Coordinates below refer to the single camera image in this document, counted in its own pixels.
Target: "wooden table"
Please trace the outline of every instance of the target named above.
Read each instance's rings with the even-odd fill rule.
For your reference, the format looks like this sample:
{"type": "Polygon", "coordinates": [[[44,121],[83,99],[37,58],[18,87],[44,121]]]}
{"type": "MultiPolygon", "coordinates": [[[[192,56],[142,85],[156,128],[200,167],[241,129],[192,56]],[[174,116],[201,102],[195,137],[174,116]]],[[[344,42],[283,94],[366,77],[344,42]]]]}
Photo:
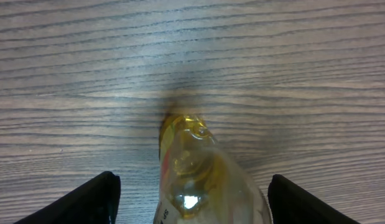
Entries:
{"type": "Polygon", "coordinates": [[[385,223],[385,0],[0,0],[0,223],[104,170],[151,223],[173,104],[265,193],[385,223]]]}

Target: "gray wood surface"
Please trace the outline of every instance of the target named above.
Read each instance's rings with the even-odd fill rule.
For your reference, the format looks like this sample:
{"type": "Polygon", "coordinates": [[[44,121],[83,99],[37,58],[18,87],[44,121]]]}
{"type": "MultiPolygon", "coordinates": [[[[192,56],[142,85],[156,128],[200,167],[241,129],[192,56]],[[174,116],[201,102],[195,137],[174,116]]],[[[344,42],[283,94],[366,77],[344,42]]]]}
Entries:
{"type": "Polygon", "coordinates": [[[0,0],[0,223],[104,170],[151,223],[174,103],[264,192],[385,223],[385,0],[0,0]]]}

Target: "table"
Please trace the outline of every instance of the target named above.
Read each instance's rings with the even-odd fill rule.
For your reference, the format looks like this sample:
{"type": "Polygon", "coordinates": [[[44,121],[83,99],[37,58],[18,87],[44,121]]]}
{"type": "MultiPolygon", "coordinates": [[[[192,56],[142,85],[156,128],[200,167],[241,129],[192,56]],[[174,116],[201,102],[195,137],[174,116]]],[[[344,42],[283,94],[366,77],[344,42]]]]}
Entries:
{"type": "Polygon", "coordinates": [[[385,223],[385,0],[0,0],[0,223],[104,170],[150,223],[172,105],[264,193],[385,223]]]}

